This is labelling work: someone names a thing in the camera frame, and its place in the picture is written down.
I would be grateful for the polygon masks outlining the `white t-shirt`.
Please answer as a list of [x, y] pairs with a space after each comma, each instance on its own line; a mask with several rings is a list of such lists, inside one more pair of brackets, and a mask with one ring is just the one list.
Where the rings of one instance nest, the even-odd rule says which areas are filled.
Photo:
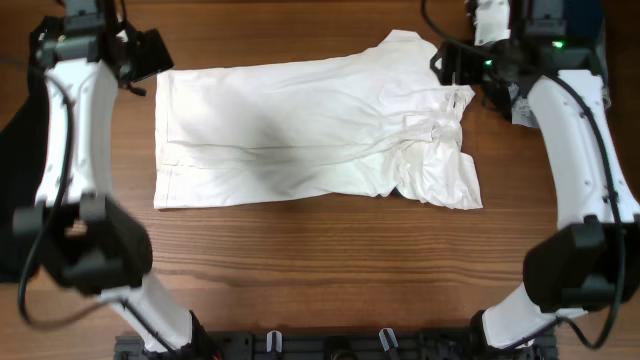
[[480, 208], [474, 161], [462, 151], [474, 93], [439, 82], [435, 52], [418, 34], [394, 30], [344, 57], [161, 74], [155, 207], [398, 192]]

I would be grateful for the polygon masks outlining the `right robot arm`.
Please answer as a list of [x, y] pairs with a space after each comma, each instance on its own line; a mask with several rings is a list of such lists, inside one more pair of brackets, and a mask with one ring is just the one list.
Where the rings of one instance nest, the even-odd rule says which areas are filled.
[[556, 326], [605, 311], [592, 350], [608, 340], [639, 286], [639, 204], [620, 169], [603, 105], [603, 68], [591, 44], [567, 37], [448, 40], [431, 68], [444, 84], [515, 85], [541, 130], [553, 175], [556, 232], [523, 261], [521, 285], [472, 320], [476, 355], [531, 347]]

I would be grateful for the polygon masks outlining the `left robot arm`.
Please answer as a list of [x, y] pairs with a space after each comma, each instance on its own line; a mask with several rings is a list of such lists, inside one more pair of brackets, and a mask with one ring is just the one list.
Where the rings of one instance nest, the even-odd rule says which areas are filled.
[[148, 359], [217, 359], [196, 315], [153, 274], [146, 229], [111, 195], [118, 92], [171, 66], [159, 33], [137, 31], [120, 11], [69, 3], [45, 19], [32, 70], [46, 91], [46, 157], [33, 203], [13, 217], [15, 235], [29, 243], [20, 278], [43, 267], [58, 285], [111, 307]]

